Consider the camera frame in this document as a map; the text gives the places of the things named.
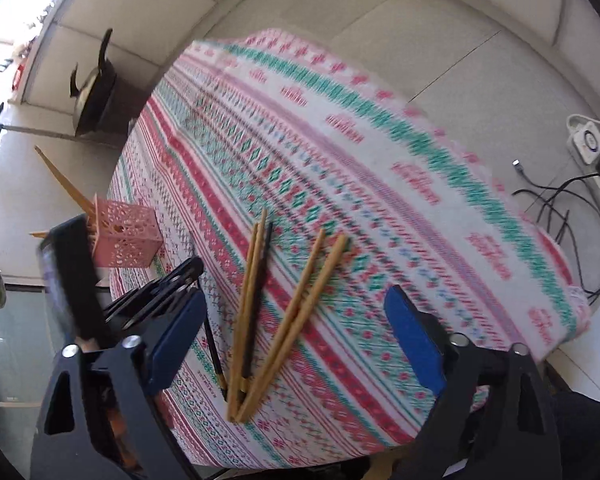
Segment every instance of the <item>table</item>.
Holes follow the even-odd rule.
[[[327,247],[340,232],[352,240],[251,422],[224,420],[198,334],[167,392],[196,464],[308,466],[410,441],[434,399],[384,315],[389,285],[448,330],[490,348],[524,342],[538,360],[588,323],[560,249],[474,154],[374,76],[281,30],[188,47],[130,134],[109,195],[154,208],[165,240],[151,269],[112,270],[114,294],[197,253],[225,370],[262,208],[275,231],[254,368],[320,227]]]

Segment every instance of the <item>pink basket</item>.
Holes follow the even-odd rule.
[[[150,207],[102,200],[96,195],[96,238],[93,261],[97,267],[151,265],[162,245],[162,235]]]

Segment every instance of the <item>round table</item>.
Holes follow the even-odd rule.
[[[205,335],[168,390],[196,464],[283,468],[405,444],[433,396],[382,309],[400,285],[480,346],[540,360],[589,318],[560,249],[471,153],[387,85],[281,30],[199,41],[149,99],[109,197],[155,209],[150,269],[114,269],[115,295],[198,254],[225,371],[252,226],[275,229],[254,351],[262,364],[320,228],[351,244],[263,404],[225,420]]]

